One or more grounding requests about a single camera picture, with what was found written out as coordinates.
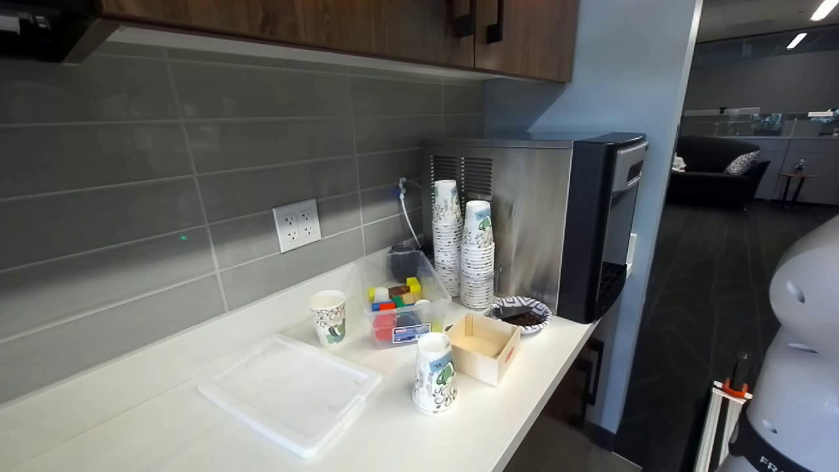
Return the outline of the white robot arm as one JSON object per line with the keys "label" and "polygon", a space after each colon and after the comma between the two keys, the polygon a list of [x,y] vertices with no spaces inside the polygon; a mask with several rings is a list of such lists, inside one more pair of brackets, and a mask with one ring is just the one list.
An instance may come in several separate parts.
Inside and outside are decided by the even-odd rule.
{"label": "white robot arm", "polygon": [[718,472],[839,472],[839,246],[793,245],[771,309],[777,334]]}

